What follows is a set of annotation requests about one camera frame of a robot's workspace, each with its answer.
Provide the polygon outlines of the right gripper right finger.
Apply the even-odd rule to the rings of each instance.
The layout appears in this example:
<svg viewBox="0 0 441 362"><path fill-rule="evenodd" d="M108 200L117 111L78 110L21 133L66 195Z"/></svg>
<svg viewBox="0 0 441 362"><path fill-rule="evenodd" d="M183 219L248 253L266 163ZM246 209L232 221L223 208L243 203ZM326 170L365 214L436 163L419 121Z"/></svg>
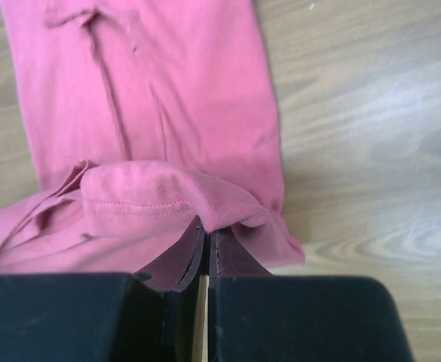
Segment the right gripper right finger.
<svg viewBox="0 0 441 362"><path fill-rule="evenodd" d="M360 276L275 276L230 229L210 236L211 361L410 361L387 288Z"/></svg>

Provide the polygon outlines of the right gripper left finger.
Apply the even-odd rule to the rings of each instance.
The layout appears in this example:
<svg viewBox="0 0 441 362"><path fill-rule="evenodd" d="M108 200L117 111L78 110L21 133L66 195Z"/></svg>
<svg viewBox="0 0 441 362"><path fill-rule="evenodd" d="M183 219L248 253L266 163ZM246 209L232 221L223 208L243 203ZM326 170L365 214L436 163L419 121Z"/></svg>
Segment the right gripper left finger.
<svg viewBox="0 0 441 362"><path fill-rule="evenodd" d="M0 361L190 361L205 237L133 274L0 275Z"/></svg>

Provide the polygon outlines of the dusty rose t shirt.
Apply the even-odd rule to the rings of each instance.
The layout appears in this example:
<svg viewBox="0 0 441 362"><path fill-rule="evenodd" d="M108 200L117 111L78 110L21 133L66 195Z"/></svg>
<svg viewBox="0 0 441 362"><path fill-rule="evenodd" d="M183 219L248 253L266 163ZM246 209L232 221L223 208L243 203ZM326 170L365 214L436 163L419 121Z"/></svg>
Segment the dusty rose t shirt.
<svg viewBox="0 0 441 362"><path fill-rule="evenodd" d="M195 217L303 261L252 1L0 7L40 188L0 210L0 273L135 272Z"/></svg>

